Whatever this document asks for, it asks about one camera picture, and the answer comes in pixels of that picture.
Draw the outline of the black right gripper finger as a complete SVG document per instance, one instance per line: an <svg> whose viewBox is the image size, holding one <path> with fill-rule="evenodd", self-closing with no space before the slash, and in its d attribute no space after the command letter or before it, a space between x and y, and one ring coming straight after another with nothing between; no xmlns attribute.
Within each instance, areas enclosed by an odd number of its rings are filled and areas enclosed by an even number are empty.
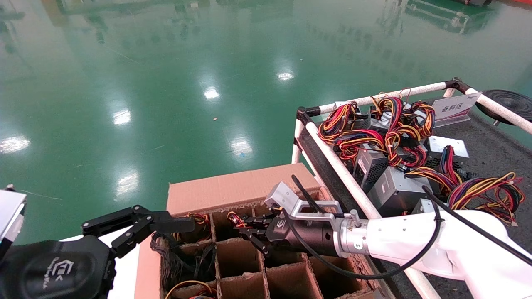
<svg viewBox="0 0 532 299"><path fill-rule="evenodd" d="M82 224L84 236L101 237L127 228L111 243L114 257L122 258L152 233L192 232L195 221L190 216L174 218L167 211L150 211L133 206L99 216Z"/></svg>

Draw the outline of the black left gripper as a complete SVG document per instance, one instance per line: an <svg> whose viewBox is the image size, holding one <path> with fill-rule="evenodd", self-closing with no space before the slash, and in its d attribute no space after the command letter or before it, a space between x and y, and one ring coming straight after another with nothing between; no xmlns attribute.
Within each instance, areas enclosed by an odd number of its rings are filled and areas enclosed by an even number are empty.
<svg viewBox="0 0 532 299"><path fill-rule="evenodd" d="M1 260L2 299L106 299L116 262L97 237L12 246Z"/></svg>

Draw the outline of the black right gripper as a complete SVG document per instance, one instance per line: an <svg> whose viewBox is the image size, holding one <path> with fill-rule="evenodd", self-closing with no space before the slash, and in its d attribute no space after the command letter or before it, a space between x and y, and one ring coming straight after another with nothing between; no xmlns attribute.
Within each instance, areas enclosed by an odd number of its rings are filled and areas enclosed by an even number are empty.
<svg viewBox="0 0 532 299"><path fill-rule="evenodd" d="M274 250L287 252L309 253L301 243L302 239L314 252L327 257L338 257L335 244L334 227L328 221L291 220L295 231L289 227L287 220L273 213L262 216L239 216L239 235L262 253L270 255Z"/></svg>

